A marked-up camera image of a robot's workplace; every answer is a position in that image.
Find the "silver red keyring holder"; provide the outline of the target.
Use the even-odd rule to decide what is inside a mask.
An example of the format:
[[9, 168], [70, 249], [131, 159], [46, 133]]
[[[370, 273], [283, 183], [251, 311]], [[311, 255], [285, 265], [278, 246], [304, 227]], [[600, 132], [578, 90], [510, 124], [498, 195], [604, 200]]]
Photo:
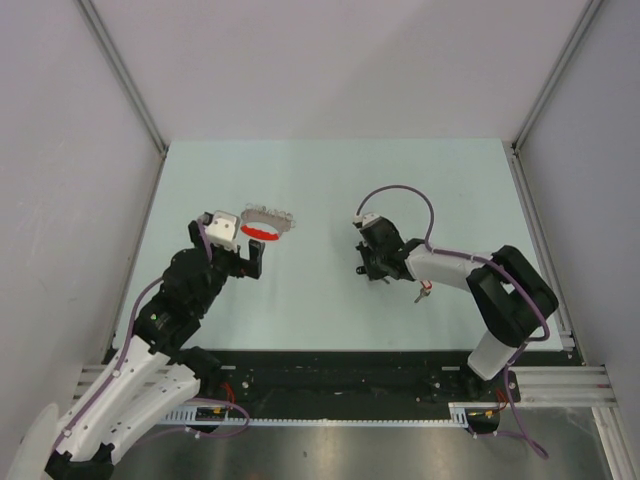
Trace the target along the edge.
[[292, 213], [264, 205], [247, 204], [240, 218], [241, 232], [262, 242], [276, 242], [296, 226]]

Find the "key with red tag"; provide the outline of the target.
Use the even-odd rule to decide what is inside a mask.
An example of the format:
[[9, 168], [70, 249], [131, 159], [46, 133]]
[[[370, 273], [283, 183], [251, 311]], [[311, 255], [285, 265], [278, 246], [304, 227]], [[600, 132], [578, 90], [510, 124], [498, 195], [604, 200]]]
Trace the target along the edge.
[[424, 300], [429, 297], [433, 289], [433, 285], [430, 281], [421, 281], [420, 289], [417, 297], [414, 300], [415, 304], [418, 304], [421, 300]]

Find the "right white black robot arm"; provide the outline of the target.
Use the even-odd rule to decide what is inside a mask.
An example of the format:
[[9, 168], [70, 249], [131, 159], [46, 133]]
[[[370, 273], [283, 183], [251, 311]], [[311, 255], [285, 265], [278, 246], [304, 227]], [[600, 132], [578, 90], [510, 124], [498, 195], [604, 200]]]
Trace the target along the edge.
[[422, 239], [402, 239], [396, 226], [378, 214], [357, 215], [362, 240], [357, 273], [371, 281], [417, 282], [421, 298], [434, 283], [469, 293], [486, 332], [468, 356], [461, 376], [463, 393], [484, 401], [497, 389], [497, 378], [530, 343], [550, 337], [548, 319], [557, 296], [515, 247], [505, 245], [490, 256], [431, 247]]

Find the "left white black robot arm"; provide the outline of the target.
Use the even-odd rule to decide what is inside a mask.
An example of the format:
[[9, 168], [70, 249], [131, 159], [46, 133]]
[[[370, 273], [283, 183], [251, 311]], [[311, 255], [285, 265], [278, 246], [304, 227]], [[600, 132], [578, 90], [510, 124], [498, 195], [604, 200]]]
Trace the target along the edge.
[[158, 421], [195, 397], [221, 387], [219, 362], [185, 349], [231, 277], [258, 279], [264, 243], [242, 257], [242, 220], [204, 213], [189, 226], [192, 245], [178, 251], [162, 275], [137, 297], [123, 346], [65, 413], [45, 407], [18, 448], [10, 479], [108, 479], [115, 466]]

